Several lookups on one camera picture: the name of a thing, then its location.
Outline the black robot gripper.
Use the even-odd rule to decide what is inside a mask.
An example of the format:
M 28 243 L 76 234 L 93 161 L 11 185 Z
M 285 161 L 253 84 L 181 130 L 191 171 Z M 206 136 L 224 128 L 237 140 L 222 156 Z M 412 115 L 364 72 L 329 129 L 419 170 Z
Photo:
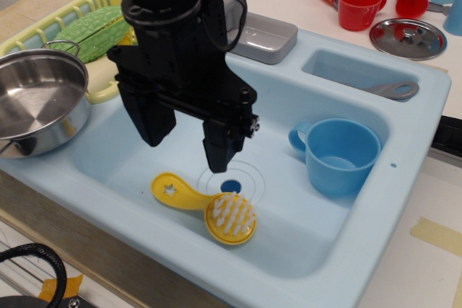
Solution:
M 258 126 L 256 91 L 225 61 L 226 32 L 199 19 L 134 24 L 137 45 L 114 46 L 123 105 L 141 138 L 158 146 L 176 125 L 175 111 L 202 120 L 209 169 L 227 171 Z

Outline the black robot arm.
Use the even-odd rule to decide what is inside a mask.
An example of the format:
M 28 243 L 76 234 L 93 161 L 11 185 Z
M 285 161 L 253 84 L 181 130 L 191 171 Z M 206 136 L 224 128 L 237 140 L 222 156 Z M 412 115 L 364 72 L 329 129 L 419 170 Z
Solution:
M 247 3 L 239 3 L 244 28 Z M 175 127 L 175 112 L 201 119 L 209 169 L 221 173 L 258 127 L 256 91 L 227 65 L 236 42 L 227 36 L 223 0 L 123 0 L 137 44 L 118 45 L 123 105 L 143 140 L 157 146 Z

